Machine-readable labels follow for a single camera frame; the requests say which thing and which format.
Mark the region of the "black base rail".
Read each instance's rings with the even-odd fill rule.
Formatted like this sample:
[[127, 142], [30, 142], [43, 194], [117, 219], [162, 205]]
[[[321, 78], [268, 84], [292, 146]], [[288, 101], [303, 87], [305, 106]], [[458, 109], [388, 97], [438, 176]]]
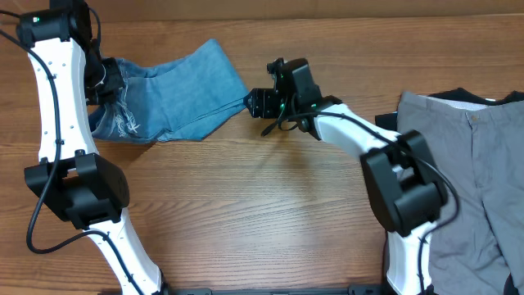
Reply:
[[271, 288], [243, 290], [212, 290], [210, 288], [173, 289], [160, 295], [384, 295], [388, 291], [380, 284], [355, 284], [346, 288]]

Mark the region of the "black garment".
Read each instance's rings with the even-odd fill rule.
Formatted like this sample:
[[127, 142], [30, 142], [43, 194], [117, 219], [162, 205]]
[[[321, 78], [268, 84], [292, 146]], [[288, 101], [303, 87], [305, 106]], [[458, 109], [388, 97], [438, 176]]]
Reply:
[[[523, 100], [523, 92], [512, 91], [505, 98], [500, 100], [495, 100], [491, 98], [482, 98], [473, 93], [468, 92], [464, 88], [456, 88], [440, 93], [430, 94], [431, 98], [439, 98], [447, 101], [448, 104], [452, 102], [461, 102], [461, 103], [473, 103], [479, 104], [481, 106], [498, 106], [507, 104], [510, 102], [520, 102]], [[375, 123], [378, 127], [383, 129], [388, 129], [392, 131], [397, 130], [397, 112], [382, 114], [375, 116]]]

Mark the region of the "light blue denim jeans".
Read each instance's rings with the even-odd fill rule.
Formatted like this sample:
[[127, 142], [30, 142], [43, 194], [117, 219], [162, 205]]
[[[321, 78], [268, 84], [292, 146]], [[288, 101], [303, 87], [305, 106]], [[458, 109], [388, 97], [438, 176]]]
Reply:
[[89, 116], [92, 136], [126, 143], [201, 141], [244, 109], [248, 94], [221, 48], [210, 39], [194, 53], [153, 67], [123, 58], [124, 87]]

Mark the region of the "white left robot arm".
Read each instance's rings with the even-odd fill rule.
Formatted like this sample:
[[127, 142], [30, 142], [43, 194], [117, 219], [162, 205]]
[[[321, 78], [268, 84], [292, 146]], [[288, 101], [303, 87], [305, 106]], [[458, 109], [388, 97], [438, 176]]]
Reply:
[[116, 60], [100, 53], [95, 15], [84, 1], [64, 0], [19, 17], [16, 45], [34, 68], [42, 127], [38, 164], [25, 168], [25, 183], [38, 209], [47, 207], [79, 231], [48, 252], [88, 237], [123, 294], [168, 294], [131, 223], [124, 172], [100, 156], [88, 122], [88, 106], [114, 102], [124, 87]]

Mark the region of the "grey garment pile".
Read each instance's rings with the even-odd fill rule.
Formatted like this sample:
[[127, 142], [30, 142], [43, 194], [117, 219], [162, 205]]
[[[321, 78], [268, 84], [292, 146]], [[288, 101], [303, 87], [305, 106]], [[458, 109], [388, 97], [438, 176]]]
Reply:
[[429, 272], [438, 294], [523, 291], [523, 100], [404, 92], [397, 129], [426, 139], [460, 203], [432, 235]]

